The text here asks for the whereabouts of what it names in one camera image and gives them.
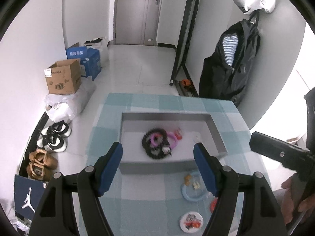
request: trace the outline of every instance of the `shoe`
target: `shoe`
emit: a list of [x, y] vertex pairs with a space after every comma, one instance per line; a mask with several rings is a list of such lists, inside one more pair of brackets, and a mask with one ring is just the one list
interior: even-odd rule
[[44, 128], [41, 132], [42, 136], [46, 136], [47, 132], [49, 131], [53, 131], [59, 134], [61, 137], [68, 137], [71, 134], [71, 128], [63, 120], [60, 122], [56, 122], [49, 127]]
[[58, 166], [57, 159], [48, 154], [46, 150], [37, 149], [30, 153], [29, 158], [30, 162], [37, 163], [51, 170], [55, 170]]
[[38, 139], [37, 147], [47, 152], [60, 153], [66, 150], [67, 142], [57, 133], [48, 130], [46, 136]]
[[29, 165], [26, 167], [26, 172], [31, 179], [46, 182], [48, 182], [53, 175], [53, 172], [50, 171], [48, 168], [45, 168], [44, 166], [36, 163], [33, 164], [32, 162], [30, 162]]

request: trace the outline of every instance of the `blue ring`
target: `blue ring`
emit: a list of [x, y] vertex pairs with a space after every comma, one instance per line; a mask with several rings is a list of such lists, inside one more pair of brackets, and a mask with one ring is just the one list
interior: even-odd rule
[[[191, 173], [189, 173], [191, 176], [200, 176], [199, 171], [193, 171]], [[191, 202], [197, 202], [197, 201], [201, 201], [203, 200], [207, 195], [208, 195], [208, 191], [206, 190], [206, 192], [202, 195], [200, 195], [199, 197], [189, 197], [187, 194], [187, 185], [182, 184], [181, 186], [181, 190], [182, 190], [182, 195], [184, 197], [184, 199], [191, 201]]]

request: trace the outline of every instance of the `brown cardboard box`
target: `brown cardboard box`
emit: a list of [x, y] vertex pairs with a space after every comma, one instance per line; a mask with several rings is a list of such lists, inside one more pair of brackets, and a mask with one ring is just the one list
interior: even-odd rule
[[74, 94], [81, 85], [79, 59], [57, 61], [45, 69], [50, 94]]

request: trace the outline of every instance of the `blue gripper pad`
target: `blue gripper pad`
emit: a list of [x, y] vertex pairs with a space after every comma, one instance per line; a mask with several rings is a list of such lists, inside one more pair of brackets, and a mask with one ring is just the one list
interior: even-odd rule
[[114, 142], [105, 156], [100, 157], [95, 163], [95, 179], [97, 193], [101, 197], [109, 190], [122, 158], [122, 144]]
[[222, 167], [216, 157], [210, 156], [207, 149], [202, 143], [194, 146], [194, 159], [202, 176], [204, 184], [213, 196], [218, 197], [221, 189], [221, 172]]

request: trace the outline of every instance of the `silver bolt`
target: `silver bolt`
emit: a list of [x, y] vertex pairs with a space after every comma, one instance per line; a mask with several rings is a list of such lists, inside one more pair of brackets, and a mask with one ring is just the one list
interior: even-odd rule
[[255, 176], [258, 178], [262, 178], [264, 175], [261, 172], [256, 172]]
[[94, 170], [94, 167], [93, 166], [87, 166], [86, 168], [85, 168], [85, 171], [86, 172], [92, 172]]
[[227, 166], [227, 165], [224, 165], [224, 166], [222, 167], [222, 169], [223, 169], [224, 171], [226, 171], [226, 172], [230, 172], [230, 171], [232, 170], [232, 168], [231, 168], [230, 166]]
[[61, 173], [60, 173], [60, 172], [57, 172], [57, 173], [54, 174], [54, 178], [55, 178], [55, 179], [57, 179], [57, 178], [59, 178], [59, 177], [61, 177]]

